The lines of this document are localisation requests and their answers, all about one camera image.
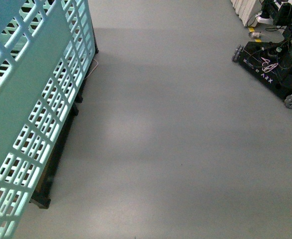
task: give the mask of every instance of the wire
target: wire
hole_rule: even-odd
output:
[[[265,28],[265,31],[270,31],[270,32],[272,32],[272,31],[278,31],[278,30],[283,29],[283,27],[284,26],[280,26],[280,27],[267,27],[267,28]]]
[[[262,10],[256,12],[255,14],[252,14],[252,15],[250,16],[250,18],[249,18],[249,19],[247,20],[247,22],[246,22],[246,26],[247,26],[247,27],[250,27],[250,26],[252,26],[252,25],[255,23],[255,21],[256,21],[256,15],[259,14],[261,11],[262,11]],[[251,24],[249,24],[249,21],[252,19],[253,16],[254,16],[254,21],[253,21]]]
[[[93,71],[97,68],[97,66],[98,66],[98,61],[95,60],[95,59],[93,59],[93,61],[96,62],[96,65],[95,65],[95,67],[91,70],[91,72],[88,73],[88,75],[84,78],[84,80],[87,79],[87,78],[93,73]]]

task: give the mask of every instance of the black cable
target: black cable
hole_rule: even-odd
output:
[[[253,14],[253,15],[250,16],[250,18],[246,22],[246,26],[247,27],[250,27],[250,26],[252,26],[255,23],[255,21],[256,21],[256,15],[259,14],[261,11],[262,10],[260,10],[260,11],[258,11],[255,14]],[[254,21],[251,24],[249,24],[249,21],[252,19],[252,17],[254,17]]]
[[[270,31],[270,32],[278,31],[278,30],[283,29],[283,27],[284,26],[281,26],[281,27],[267,27],[267,28],[265,28],[265,31]]]

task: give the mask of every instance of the gray floor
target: gray floor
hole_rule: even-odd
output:
[[[90,6],[99,66],[15,238],[292,239],[292,110],[231,62],[232,3]]]

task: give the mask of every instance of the plastic crate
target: plastic crate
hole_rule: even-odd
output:
[[[95,54],[87,0],[0,0],[0,238],[11,238]]]

